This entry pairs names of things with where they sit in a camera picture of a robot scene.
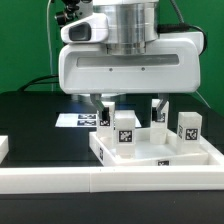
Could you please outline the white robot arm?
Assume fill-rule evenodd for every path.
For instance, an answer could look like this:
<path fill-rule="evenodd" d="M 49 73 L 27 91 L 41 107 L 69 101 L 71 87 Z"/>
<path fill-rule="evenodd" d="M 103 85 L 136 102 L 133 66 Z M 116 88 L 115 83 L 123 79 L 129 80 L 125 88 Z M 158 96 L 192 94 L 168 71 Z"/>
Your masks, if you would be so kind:
<path fill-rule="evenodd" d="M 80 19 L 61 29 L 61 89 L 88 94 L 103 120 L 103 94 L 157 93 L 161 110 L 167 95 L 200 86 L 199 56 L 206 35 L 180 22 L 158 24 L 159 0 L 82 0 Z"/>

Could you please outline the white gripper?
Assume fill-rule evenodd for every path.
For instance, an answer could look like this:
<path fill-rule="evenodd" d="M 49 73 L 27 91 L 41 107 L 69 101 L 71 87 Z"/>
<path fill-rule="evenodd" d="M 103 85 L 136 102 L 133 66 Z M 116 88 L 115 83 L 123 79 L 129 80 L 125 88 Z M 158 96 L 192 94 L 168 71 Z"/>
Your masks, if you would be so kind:
<path fill-rule="evenodd" d="M 59 83 L 67 94 L 91 94 L 102 121 L 109 108 L 100 94 L 159 93 L 152 120 L 163 122 L 169 94 L 194 92 L 200 86 L 200 33 L 167 33 L 146 44 L 142 55 L 109 55 L 103 44 L 74 44 L 59 55 Z"/>

